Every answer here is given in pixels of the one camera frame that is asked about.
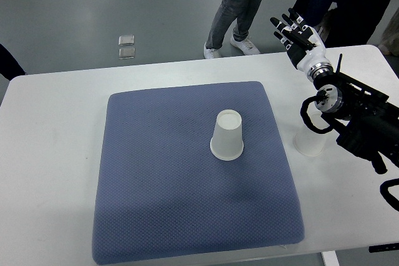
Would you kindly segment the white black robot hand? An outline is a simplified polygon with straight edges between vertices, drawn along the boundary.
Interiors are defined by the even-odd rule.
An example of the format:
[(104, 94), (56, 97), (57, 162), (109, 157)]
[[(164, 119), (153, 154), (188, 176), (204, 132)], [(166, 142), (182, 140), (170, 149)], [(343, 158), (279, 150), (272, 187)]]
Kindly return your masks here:
[(333, 72), (332, 64), (326, 58), (326, 48), (317, 31), (292, 8), (282, 20), (271, 17), (276, 28), (274, 36), (284, 46), (293, 66), (303, 72), (309, 81), (315, 82), (321, 74)]

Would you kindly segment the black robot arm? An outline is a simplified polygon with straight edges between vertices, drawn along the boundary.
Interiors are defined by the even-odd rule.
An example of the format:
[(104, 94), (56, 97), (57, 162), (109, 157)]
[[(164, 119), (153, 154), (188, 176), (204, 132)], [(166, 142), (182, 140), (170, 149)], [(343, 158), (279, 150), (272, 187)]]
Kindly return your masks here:
[(336, 143), (370, 161), (377, 174), (387, 172), (384, 157), (398, 165), (398, 107), (388, 102), (388, 95), (327, 62), (312, 66), (307, 76), (317, 89), (300, 109), (308, 129), (318, 134), (335, 130)]

